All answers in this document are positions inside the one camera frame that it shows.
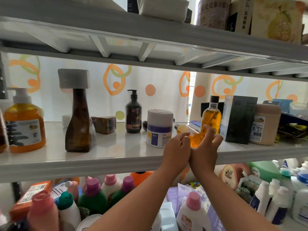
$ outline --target forearm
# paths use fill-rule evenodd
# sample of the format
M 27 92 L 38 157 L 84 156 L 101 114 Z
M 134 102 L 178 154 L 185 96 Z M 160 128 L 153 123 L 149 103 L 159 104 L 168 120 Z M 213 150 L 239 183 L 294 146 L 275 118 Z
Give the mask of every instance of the forearm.
M 226 231 L 278 231 L 214 173 L 197 176 Z
M 172 176 L 160 167 L 109 209 L 88 231 L 149 231 L 172 181 Z

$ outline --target beige jar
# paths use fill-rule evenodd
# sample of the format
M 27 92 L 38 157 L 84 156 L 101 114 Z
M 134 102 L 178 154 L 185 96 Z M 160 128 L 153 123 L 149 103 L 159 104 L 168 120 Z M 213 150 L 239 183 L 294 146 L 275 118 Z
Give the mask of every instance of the beige jar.
M 197 25 L 225 30 L 231 0 L 201 0 Z
M 271 145 L 275 142 L 281 108 L 272 104 L 257 104 L 252 123 L 250 142 Z

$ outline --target person's right hand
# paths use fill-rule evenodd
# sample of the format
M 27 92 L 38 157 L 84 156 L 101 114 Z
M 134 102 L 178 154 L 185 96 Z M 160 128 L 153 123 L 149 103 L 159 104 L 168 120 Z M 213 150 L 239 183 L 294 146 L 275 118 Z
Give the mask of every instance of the person's right hand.
M 217 149 L 223 138 L 214 134 L 214 130 L 210 126 L 205 126 L 207 132 L 204 139 L 197 148 L 192 148 L 190 153 L 189 165 L 198 179 L 199 175 L 214 172 Z

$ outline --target hand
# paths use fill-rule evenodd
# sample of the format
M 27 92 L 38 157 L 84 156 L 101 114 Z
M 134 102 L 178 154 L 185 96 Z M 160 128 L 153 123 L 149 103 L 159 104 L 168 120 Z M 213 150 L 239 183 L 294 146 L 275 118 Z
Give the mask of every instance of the hand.
M 205 126 L 207 132 L 204 139 L 197 148 L 192 148 L 190 153 L 189 165 L 198 179 L 201 175 L 214 172 L 217 149 L 223 138 L 214 134 L 214 130 L 210 126 Z
M 190 156 L 190 133 L 180 133 L 166 143 L 161 168 L 174 180 L 187 166 Z

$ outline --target gray box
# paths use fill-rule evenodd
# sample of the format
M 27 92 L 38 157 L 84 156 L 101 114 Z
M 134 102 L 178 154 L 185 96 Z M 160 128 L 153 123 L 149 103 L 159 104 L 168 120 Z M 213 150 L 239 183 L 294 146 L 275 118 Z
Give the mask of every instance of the gray box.
M 258 97 L 229 95 L 225 98 L 220 135 L 226 142 L 248 144 Z

